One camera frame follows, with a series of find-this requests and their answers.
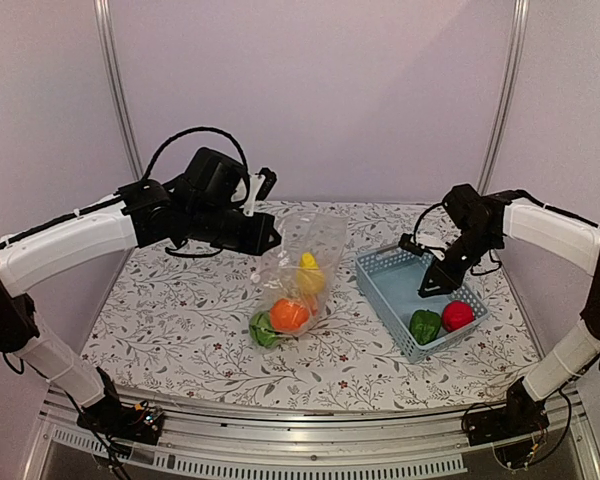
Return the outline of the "clear zip top bag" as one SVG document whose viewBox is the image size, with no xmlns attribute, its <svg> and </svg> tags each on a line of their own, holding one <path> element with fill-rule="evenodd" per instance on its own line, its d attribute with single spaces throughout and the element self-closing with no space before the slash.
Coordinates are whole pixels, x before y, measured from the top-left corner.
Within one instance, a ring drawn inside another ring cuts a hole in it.
<svg viewBox="0 0 600 480">
<path fill-rule="evenodd" d="M 262 350 L 308 332 L 326 308 L 347 239 L 348 219 L 315 211 L 288 213 L 276 224 L 281 244 L 252 275 L 259 304 L 248 332 Z"/>
</svg>

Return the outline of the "green toy pepper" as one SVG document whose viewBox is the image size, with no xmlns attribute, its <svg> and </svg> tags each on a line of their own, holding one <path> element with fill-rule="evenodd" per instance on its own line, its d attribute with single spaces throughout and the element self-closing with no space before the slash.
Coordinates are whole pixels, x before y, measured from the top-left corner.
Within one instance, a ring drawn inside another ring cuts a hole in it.
<svg viewBox="0 0 600 480">
<path fill-rule="evenodd" d="M 410 319 L 409 331 L 419 345 L 434 341 L 442 326 L 441 316 L 430 310 L 416 310 Z"/>
</svg>

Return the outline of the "yellow toy pear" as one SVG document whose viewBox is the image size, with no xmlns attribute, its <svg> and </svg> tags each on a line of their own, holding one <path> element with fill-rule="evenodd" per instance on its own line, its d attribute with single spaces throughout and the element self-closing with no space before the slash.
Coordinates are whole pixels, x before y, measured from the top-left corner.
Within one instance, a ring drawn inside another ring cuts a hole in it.
<svg viewBox="0 0 600 480">
<path fill-rule="evenodd" d="M 304 295 L 318 295 L 325 289 L 326 276 L 312 253 L 304 252 L 301 255 L 296 282 Z"/>
</svg>

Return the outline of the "orange toy fruit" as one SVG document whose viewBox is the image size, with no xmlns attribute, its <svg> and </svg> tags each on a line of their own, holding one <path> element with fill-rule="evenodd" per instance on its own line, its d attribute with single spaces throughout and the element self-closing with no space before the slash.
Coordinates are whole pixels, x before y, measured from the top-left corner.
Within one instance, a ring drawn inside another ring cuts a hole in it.
<svg viewBox="0 0 600 480">
<path fill-rule="evenodd" d="M 310 312 L 303 304 L 283 298 L 271 307 L 269 316 L 274 330 L 295 333 L 309 321 Z"/>
</svg>

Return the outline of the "green toy watermelon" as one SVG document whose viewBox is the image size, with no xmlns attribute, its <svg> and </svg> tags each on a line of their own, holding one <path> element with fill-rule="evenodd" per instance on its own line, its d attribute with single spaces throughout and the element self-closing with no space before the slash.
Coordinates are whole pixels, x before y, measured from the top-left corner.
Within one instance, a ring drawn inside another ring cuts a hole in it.
<svg viewBox="0 0 600 480">
<path fill-rule="evenodd" d="M 249 334 L 254 343 L 263 348 L 274 348 L 287 339 L 287 335 L 276 331 L 267 310 L 256 312 L 249 320 Z"/>
</svg>

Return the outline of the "green orange toy mango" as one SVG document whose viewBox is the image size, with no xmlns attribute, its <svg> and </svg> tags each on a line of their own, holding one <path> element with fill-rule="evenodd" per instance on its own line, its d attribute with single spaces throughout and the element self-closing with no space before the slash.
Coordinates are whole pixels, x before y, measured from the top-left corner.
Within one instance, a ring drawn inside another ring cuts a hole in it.
<svg viewBox="0 0 600 480">
<path fill-rule="evenodd" d="M 316 318 L 318 316 L 320 310 L 319 298 L 317 295 L 303 295 L 302 301 L 304 302 L 306 308 L 308 309 L 312 318 Z"/>
</svg>

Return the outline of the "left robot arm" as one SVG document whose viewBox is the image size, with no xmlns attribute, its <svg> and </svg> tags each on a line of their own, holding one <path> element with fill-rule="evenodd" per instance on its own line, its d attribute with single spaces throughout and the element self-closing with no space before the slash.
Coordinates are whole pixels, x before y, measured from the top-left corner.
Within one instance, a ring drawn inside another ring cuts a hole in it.
<svg viewBox="0 0 600 480">
<path fill-rule="evenodd" d="M 29 290 L 60 273 L 114 252 L 168 240 L 182 257 L 190 240 L 216 251 L 261 256 L 278 246 L 275 218 L 258 212 L 277 180 L 262 168 L 202 147 L 185 172 L 161 183 L 143 178 L 93 205 L 15 235 L 0 237 L 0 353 L 13 354 L 89 409 L 108 434 L 128 426 L 103 373 L 35 317 Z"/>
</svg>

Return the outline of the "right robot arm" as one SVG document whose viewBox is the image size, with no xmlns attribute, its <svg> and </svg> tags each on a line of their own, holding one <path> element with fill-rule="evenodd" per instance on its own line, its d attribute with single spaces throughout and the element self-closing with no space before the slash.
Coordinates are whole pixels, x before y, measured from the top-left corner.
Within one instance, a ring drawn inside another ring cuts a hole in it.
<svg viewBox="0 0 600 480">
<path fill-rule="evenodd" d="M 535 199 L 524 190 L 479 194 L 471 185 L 454 186 L 441 202 L 459 237 L 430 264 L 418 294 L 447 295 L 463 283 L 481 258 L 511 238 L 540 247 L 582 269 L 591 278 L 576 325 L 508 391 L 508 406 L 497 427 L 517 436 L 543 402 L 600 354 L 600 224 Z"/>
</svg>

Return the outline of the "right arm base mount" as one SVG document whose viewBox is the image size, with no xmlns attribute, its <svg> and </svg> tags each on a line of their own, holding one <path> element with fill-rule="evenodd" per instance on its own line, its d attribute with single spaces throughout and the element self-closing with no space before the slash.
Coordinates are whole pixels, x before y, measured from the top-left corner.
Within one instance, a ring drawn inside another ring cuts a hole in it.
<svg viewBox="0 0 600 480">
<path fill-rule="evenodd" d="M 504 406 L 471 405 L 461 418 L 470 446 L 504 441 L 493 451 L 509 470 L 528 468 L 546 444 L 549 419 L 545 401 L 535 402 L 525 392 L 508 393 Z"/>
</svg>

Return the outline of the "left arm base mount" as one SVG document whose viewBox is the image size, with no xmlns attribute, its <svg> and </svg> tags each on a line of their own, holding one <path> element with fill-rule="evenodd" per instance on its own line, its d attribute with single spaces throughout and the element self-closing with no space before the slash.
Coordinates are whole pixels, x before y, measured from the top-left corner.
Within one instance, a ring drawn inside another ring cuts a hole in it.
<svg viewBox="0 0 600 480">
<path fill-rule="evenodd" d="M 104 398 L 93 406 L 81 407 L 77 425 L 109 438 L 157 445 L 165 421 L 163 409 L 150 406 L 147 400 L 125 406 L 109 375 L 99 367 L 96 371 L 103 381 Z"/>
</svg>

